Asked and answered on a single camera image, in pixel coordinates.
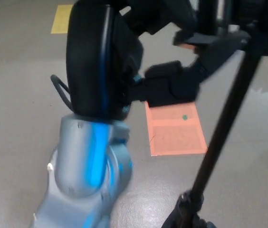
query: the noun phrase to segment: orange paper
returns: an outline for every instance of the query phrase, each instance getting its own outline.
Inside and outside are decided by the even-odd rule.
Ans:
[[[207,145],[194,103],[149,108],[146,103],[151,155],[205,153]]]

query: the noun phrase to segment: blue led light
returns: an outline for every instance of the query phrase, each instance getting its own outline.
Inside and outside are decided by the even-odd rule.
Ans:
[[[91,141],[85,178],[91,186],[100,187],[105,174],[105,153],[110,128],[109,125],[104,123],[91,123],[91,126]]]

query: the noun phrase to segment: black mount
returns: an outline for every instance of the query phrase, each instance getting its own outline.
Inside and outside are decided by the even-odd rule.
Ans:
[[[133,101],[150,107],[188,103],[197,99],[200,84],[237,50],[245,51],[194,185],[183,193],[162,228],[215,228],[198,216],[203,193],[263,56],[268,56],[268,0],[258,19],[239,19],[241,6],[232,10],[225,0],[223,19],[217,21],[217,0],[200,0],[195,12],[189,0],[79,0],[72,8],[67,37],[69,88],[52,76],[55,88],[76,114],[100,121],[123,120]],[[121,16],[119,10],[131,6]],[[138,37],[155,34],[170,22],[181,30],[174,44],[194,44],[196,60],[183,67],[179,61],[155,65],[138,75],[143,46]],[[228,32],[230,23],[240,29]],[[66,100],[60,86],[70,93]]]

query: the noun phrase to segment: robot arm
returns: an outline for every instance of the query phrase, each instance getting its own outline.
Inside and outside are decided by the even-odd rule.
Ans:
[[[79,0],[74,4],[67,35],[69,87],[52,76],[56,88],[59,84],[70,93],[71,102],[58,89],[74,114],[62,118],[59,144],[48,164],[48,190],[32,228],[107,228],[112,208],[132,175],[126,148],[129,129],[122,122],[131,102],[146,101],[150,107],[192,102],[200,84],[241,49],[245,57],[193,188],[179,197],[163,225],[214,227],[197,213],[261,57],[268,56],[268,0],[259,20],[248,25],[238,23],[241,10],[232,11],[228,4],[223,20],[218,20],[215,10],[202,17],[210,2],[218,6],[218,1],[199,2],[198,13],[189,0]],[[131,10],[122,16],[119,10],[126,6]],[[170,22],[180,28],[174,44],[197,46],[196,60],[188,67],[178,61],[152,66],[140,78],[139,36],[153,35]],[[241,25],[239,31],[226,30],[232,22]]]

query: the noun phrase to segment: black clamp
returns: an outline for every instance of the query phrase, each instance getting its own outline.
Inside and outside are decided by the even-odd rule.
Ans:
[[[200,66],[183,68],[179,61],[155,65],[145,78],[129,88],[129,101],[147,101],[150,107],[189,103],[196,100],[201,75]]]

